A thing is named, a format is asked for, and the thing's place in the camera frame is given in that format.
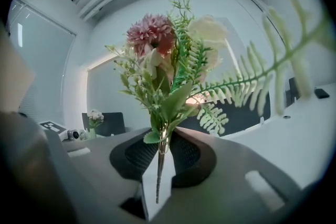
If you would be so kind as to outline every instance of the black phone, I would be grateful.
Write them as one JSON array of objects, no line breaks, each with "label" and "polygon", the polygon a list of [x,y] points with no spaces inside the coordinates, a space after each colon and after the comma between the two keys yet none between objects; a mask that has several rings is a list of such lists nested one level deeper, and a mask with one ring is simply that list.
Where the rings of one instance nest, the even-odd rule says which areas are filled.
[{"label": "black phone", "polygon": [[328,98],[330,96],[323,89],[315,89],[314,93],[318,99]]}]

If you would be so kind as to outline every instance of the pink chrysanthemum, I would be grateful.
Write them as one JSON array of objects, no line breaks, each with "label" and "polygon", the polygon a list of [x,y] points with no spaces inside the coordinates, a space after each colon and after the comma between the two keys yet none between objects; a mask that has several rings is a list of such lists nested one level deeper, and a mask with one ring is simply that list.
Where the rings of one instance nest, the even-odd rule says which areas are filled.
[{"label": "pink chrysanthemum", "polygon": [[166,16],[146,14],[127,31],[127,41],[133,44],[138,57],[147,55],[153,48],[166,55],[174,45],[172,23]]}]

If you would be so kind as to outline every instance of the small flower vase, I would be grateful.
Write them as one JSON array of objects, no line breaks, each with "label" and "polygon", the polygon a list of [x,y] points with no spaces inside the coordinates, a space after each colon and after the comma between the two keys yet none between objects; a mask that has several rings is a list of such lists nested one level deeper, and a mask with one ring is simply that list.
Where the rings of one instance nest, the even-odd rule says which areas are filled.
[{"label": "small flower vase", "polygon": [[89,139],[95,139],[97,138],[97,134],[96,134],[96,131],[94,128],[91,128],[90,131],[89,131]]}]

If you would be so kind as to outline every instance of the white table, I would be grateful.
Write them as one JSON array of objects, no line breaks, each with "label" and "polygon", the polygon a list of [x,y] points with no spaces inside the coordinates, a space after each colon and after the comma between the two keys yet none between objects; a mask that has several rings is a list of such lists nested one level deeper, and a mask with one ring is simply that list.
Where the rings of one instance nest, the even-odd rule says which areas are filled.
[{"label": "white table", "polygon": [[290,119],[273,117],[264,125],[224,136],[250,147],[304,188],[320,179],[331,160],[336,137],[336,83],[321,86],[329,98],[300,98],[286,108]]}]

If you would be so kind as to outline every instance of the green stem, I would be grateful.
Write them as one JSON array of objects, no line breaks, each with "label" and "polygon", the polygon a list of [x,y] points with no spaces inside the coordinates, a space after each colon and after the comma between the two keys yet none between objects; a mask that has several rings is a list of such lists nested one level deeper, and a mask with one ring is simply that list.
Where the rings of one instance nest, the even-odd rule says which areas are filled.
[{"label": "green stem", "polygon": [[267,69],[266,71],[262,72],[261,74],[254,76],[253,78],[248,78],[246,80],[242,80],[242,81],[232,81],[232,82],[228,82],[228,83],[223,83],[221,85],[215,85],[206,89],[203,89],[201,91],[198,91],[196,93],[194,93],[193,95],[190,95],[188,98],[192,98],[202,92],[205,91],[209,91],[209,90],[214,90],[216,88],[221,88],[221,87],[225,87],[225,86],[234,86],[237,84],[241,84],[241,83],[247,83],[247,82],[252,82],[255,80],[259,80],[260,78],[263,78],[265,76],[267,76],[270,72],[277,70],[279,68],[279,66],[281,66],[284,62],[288,61],[289,59],[291,59],[299,50],[301,50],[302,48],[304,48],[310,41],[313,40],[313,38],[320,32],[322,31],[325,26],[328,24],[328,18],[325,16],[322,21],[315,27],[314,30],[312,30],[309,34],[305,35],[302,37],[300,43],[292,50],[289,50],[285,53],[284,57],[275,62],[269,69]]}]

